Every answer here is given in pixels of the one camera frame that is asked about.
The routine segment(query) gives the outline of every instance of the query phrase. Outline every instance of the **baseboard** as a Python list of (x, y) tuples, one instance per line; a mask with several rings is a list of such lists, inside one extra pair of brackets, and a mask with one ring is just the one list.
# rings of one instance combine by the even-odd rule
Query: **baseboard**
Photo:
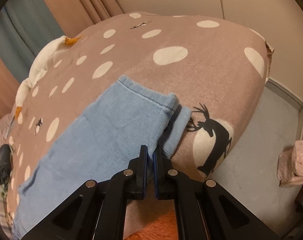
[(275, 79), (269, 77), (265, 87), (290, 103), (299, 112), (303, 109), (303, 100)]

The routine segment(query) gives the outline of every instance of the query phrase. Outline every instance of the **bed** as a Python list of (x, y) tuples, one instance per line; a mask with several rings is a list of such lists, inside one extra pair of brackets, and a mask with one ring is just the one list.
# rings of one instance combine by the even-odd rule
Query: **bed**
[[(39, 160), (123, 74), (157, 92), (175, 93), (191, 110), (202, 109), (192, 114), (172, 162), (192, 179), (204, 180), (201, 167), (215, 142), (229, 152), (245, 130), (268, 77), (272, 55), (272, 48), (257, 32), (204, 16), (134, 12), (91, 26), (78, 37), (72, 47), (53, 58), (44, 77), (28, 93), (4, 141), (14, 149), (6, 205), (9, 220), (19, 204), (18, 188)], [(218, 124), (212, 135), (199, 126), (206, 119)], [(227, 132), (227, 139), (222, 132)], [(212, 169), (223, 159), (221, 155)], [(147, 199), (128, 205), (124, 237), (173, 208), (172, 203), (156, 202), (153, 196)]]

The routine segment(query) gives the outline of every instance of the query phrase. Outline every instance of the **plaid blanket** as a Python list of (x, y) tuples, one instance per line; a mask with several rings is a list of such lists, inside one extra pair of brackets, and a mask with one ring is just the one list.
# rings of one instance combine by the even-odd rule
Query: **plaid blanket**
[(5, 234), (8, 236), (8, 238), (12, 240), (12, 233), (11, 233), (12, 218), (7, 213), (6, 199), (4, 199), (3, 196), (4, 196), (3, 188), (0, 185), (0, 226), (5, 232)]

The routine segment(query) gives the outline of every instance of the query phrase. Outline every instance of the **pink curtain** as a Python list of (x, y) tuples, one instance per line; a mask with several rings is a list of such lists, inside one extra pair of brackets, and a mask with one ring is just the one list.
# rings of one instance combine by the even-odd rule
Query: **pink curtain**
[(18, 81), (0, 59), (0, 119), (12, 110), (18, 87)]
[(54, 18), (69, 37), (85, 28), (122, 14), (116, 0), (45, 0)]

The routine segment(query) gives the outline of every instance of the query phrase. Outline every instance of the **blue denim cloth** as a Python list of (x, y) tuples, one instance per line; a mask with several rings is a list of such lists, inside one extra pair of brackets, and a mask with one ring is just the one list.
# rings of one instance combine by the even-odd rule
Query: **blue denim cloth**
[(148, 146), (149, 169), (157, 143), (170, 157), (190, 116), (175, 94), (121, 76), (67, 127), (20, 186), (14, 238), (21, 239), (88, 179), (108, 180), (126, 169), (142, 144)]

